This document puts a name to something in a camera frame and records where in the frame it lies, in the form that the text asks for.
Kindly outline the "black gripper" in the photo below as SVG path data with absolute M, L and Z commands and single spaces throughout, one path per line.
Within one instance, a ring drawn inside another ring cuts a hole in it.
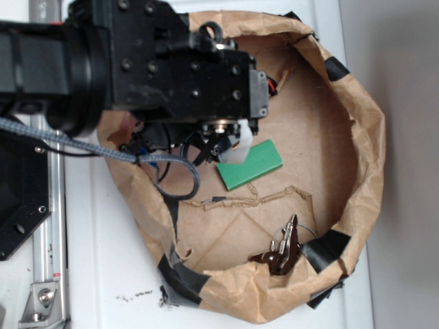
M 145 123 L 150 150 L 165 146 L 165 124 L 175 145 L 195 142 L 217 162 L 246 159 L 268 115 L 268 78 L 219 24 L 191 29 L 164 1 L 73 1 L 67 20 L 104 67 L 103 109 Z

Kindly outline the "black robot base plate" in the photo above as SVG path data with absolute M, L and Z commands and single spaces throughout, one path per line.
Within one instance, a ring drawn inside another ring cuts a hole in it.
M 48 217 L 47 145 L 1 132 L 1 260 L 8 260 Z

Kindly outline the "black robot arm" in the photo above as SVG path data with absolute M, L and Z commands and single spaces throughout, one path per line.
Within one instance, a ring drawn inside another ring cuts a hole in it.
M 238 163 L 268 102 L 252 56 L 164 1 L 74 1 L 59 25 L 1 23 L 1 114 L 43 114 L 68 136 L 127 110 L 143 124 L 132 153 L 194 146 L 199 161 Z

